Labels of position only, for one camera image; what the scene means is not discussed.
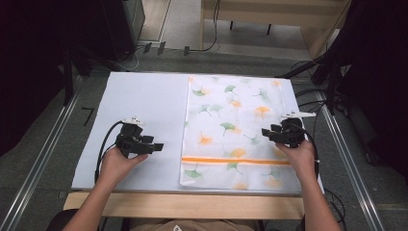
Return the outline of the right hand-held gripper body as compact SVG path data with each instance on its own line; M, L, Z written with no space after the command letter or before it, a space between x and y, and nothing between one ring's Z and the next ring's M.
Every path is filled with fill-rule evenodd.
M298 147L305 139L311 141L313 137L307 132L302 123L303 117L314 117L315 113L291 112L282 114L280 130L275 134L275 142Z

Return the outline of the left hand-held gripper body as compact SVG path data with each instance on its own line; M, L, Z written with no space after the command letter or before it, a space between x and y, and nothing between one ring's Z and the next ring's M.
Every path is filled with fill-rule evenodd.
M143 123L136 117L122 120L122 127L116 136L115 145L125 158L130 153L149 154L152 152L151 145L143 140L141 135Z

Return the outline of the leaf-print mesh bag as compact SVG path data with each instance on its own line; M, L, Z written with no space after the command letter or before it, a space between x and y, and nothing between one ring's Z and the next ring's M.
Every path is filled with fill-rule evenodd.
M299 193L299 182L285 154L262 134L296 110L289 80L192 76L180 184Z

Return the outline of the person's right hand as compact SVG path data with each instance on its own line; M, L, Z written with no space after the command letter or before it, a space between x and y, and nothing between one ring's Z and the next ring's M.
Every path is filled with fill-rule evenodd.
M303 141L296 148L290 148L282 143L277 143L276 147L289 159L297 177L301 181L316 178L315 149L310 142Z

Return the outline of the person's left hand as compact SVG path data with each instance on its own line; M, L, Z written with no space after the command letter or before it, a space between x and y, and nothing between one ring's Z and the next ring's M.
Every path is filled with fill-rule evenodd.
M102 161L98 183L114 188L135 166L147 158L147 154L142 154L128 159L117 147L109 149Z

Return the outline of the white table mat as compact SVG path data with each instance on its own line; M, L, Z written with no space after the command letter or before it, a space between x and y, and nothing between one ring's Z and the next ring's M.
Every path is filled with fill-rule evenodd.
M192 76L242 77L182 73L110 74L88 141L75 170L72 186L90 189L100 150L115 142L120 121L131 117L142 123L142 132L163 143L143 164L133 169L119 184L125 191L202 193L283 193L249 190L217 190L184 187L180 184L181 157Z

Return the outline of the black metal stand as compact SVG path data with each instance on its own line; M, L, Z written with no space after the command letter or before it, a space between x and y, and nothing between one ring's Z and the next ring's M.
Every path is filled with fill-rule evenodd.
M325 90L325 103L330 112L330 115L335 114L335 94L338 81L342 77L341 62L337 61L332 55L323 54L311 61L307 61L300 67L297 67L285 74L279 75L279 78L291 79L299 73L311 69L316 66L314 74L311 77L311 81L315 86L319 86L324 80L328 80Z

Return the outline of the light wooden bench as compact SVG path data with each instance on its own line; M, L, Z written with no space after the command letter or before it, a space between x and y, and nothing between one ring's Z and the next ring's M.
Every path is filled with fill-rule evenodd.
M200 0L200 44L218 24L222 44L301 48L320 55L343 26L351 0Z

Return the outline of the person's dark trouser leg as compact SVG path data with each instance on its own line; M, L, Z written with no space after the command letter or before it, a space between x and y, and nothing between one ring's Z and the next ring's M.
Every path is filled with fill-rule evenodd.
M76 214L77 209L58 212L49 222L46 231L62 231Z

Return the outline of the black cabinet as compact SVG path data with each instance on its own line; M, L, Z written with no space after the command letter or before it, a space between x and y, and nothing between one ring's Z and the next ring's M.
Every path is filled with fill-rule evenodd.
M141 0L102 0L114 61L136 51L145 21Z

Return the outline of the metal floor rail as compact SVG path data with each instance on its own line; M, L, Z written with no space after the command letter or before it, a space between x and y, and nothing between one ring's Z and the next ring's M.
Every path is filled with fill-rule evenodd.
M76 77L68 105L58 94L0 158L0 231L45 231L63 209L89 134L89 112L81 108L88 81Z
M345 231L385 231L337 119L323 104L316 132L324 188L339 207Z

